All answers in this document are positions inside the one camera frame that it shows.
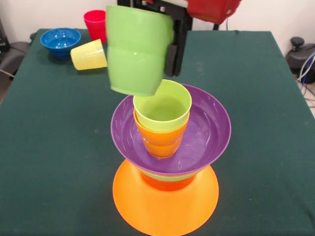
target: table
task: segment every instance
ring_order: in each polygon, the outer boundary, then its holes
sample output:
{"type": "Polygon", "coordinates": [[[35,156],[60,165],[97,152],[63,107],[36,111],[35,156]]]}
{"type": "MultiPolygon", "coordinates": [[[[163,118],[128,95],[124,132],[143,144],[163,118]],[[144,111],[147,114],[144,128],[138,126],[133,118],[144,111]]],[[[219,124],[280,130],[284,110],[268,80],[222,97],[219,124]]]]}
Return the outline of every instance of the table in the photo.
{"type": "MultiPolygon", "coordinates": [[[[123,158],[110,120],[124,95],[107,69],[77,72],[51,56],[44,31],[0,106],[0,235],[141,235],[112,199],[123,158]]],[[[232,122],[212,165],[218,206],[191,235],[314,235],[315,121],[272,34],[189,32],[175,80],[214,95],[232,122]]]]}

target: green cup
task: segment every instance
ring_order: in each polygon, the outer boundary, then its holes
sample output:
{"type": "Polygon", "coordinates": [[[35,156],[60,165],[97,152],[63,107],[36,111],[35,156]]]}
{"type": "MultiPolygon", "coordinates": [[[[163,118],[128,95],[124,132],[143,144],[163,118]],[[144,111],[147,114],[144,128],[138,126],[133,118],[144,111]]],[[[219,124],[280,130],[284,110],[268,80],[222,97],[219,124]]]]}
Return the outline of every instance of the green cup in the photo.
{"type": "Polygon", "coordinates": [[[191,95],[181,84],[162,80],[154,96],[134,96],[139,123],[155,132],[168,132],[181,126],[191,108],[191,95]]]}
{"type": "Polygon", "coordinates": [[[132,7],[106,9],[107,62],[111,89],[152,96],[163,76],[168,46],[173,41],[170,16],[132,7]]]}

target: bowl rim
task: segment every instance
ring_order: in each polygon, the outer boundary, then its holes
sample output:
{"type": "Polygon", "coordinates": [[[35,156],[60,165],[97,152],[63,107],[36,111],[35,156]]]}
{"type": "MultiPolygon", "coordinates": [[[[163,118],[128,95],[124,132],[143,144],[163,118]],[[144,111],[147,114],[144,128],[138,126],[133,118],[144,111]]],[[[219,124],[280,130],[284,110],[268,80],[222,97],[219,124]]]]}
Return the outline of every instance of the bowl rim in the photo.
{"type": "Polygon", "coordinates": [[[43,34],[41,35],[41,37],[40,37],[40,43],[41,43],[45,48],[54,49],[54,50],[55,50],[55,49],[58,49],[58,48],[46,46],[46,45],[43,43],[43,36],[44,36],[45,34],[47,34],[48,32],[51,32],[51,31],[54,31],[54,30],[72,30],[72,31],[75,31],[75,32],[77,32],[77,33],[79,34],[78,40],[76,40],[74,43],[72,43],[72,44],[70,44],[70,45],[68,45],[68,46],[66,46],[66,47],[64,47],[64,48],[59,48],[59,49],[69,48],[69,47],[71,47],[71,46],[77,44],[77,43],[80,42],[80,40],[81,40],[81,33],[80,33],[80,31],[78,31],[77,29],[69,28],[69,27],[54,28],[54,29],[50,29],[50,30],[46,31],[46,32],[43,33],[43,34]]]}
{"type": "Polygon", "coordinates": [[[113,112],[113,115],[112,115],[112,119],[111,119],[111,123],[110,123],[110,132],[111,132],[111,136],[112,136],[112,140],[113,140],[113,143],[117,149],[117,151],[120,153],[120,155],[122,155],[126,160],[130,161],[133,165],[137,166],[138,168],[142,169],[142,170],[145,170],[147,172],[150,172],[150,173],[154,173],[154,174],[157,174],[157,175],[168,175],[168,176],[176,176],[176,175],[186,175],[186,174],[189,174],[189,173],[192,173],[192,172],[196,172],[196,171],[199,171],[199,170],[202,170],[203,168],[205,168],[206,166],[208,165],[211,165],[213,164],[216,160],[218,160],[222,154],[225,152],[227,146],[229,145],[230,143],[230,140],[231,140],[231,135],[232,135],[232,124],[231,124],[231,119],[230,119],[230,116],[226,110],[226,108],[222,105],[222,103],[217,100],[213,95],[211,95],[210,93],[208,93],[207,91],[201,89],[201,88],[198,88],[198,87],[195,87],[193,85],[188,85],[188,84],[181,84],[183,86],[185,86],[186,88],[187,87],[191,87],[192,89],[196,89],[198,91],[200,91],[201,93],[204,93],[210,97],[212,97],[222,108],[223,108],[223,112],[225,113],[226,117],[227,117],[227,121],[228,121],[228,130],[229,130],[229,134],[228,134],[228,138],[227,140],[225,141],[225,144],[224,144],[224,147],[222,148],[221,152],[219,154],[217,154],[217,156],[211,161],[211,162],[207,162],[206,164],[203,164],[201,167],[199,168],[195,168],[194,170],[192,171],[182,171],[180,173],[163,173],[163,172],[160,172],[160,171],[152,171],[152,170],[149,170],[149,169],[146,169],[146,168],[143,168],[141,166],[139,166],[137,163],[134,163],[132,160],[130,160],[127,156],[125,156],[124,154],[121,153],[121,149],[118,147],[115,139],[114,139],[114,134],[113,134],[113,118],[115,116],[115,113],[117,112],[118,110],[118,107],[123,104],[125,102],[125,100],[127,100],[128,98],[131,98],[132,99],[132,95],[128,95],[126,96],[122,101],[120,101],[120,103],[117,105],[117,107],[115,108],[114,112],[113,112]]]}

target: purple plate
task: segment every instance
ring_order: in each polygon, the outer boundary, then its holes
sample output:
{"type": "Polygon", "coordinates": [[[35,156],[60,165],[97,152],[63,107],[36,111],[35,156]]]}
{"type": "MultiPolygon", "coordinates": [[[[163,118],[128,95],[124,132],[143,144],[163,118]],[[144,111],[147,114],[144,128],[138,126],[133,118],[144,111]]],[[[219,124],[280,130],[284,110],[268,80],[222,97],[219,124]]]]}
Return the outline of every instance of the purple plate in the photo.
{"type": "Polygon", "coordinates": [[[217,160],[231,137],[230,118],[223,105],[207,92],[184,85],[192,97],[186,131],[177,152],[167,159],[151,156],[144,147],[133,119],[132,96],[114,111],[111,133],[118,151],[132,164],[158,175],[184,175],[217,160]]]}

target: tipped yellow cup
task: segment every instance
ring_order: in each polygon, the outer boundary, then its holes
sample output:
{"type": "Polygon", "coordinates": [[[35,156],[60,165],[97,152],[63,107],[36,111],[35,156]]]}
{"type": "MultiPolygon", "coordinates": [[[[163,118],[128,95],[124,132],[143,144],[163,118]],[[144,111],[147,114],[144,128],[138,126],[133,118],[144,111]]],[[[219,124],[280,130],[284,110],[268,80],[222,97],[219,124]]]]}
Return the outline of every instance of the tipped yellow cup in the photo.
{"type": "Polygon", "coordinates": [[[100,39],[83,44],[71,50],[71,59],[77,70],[107,67],[107,61],[100,39]]]}

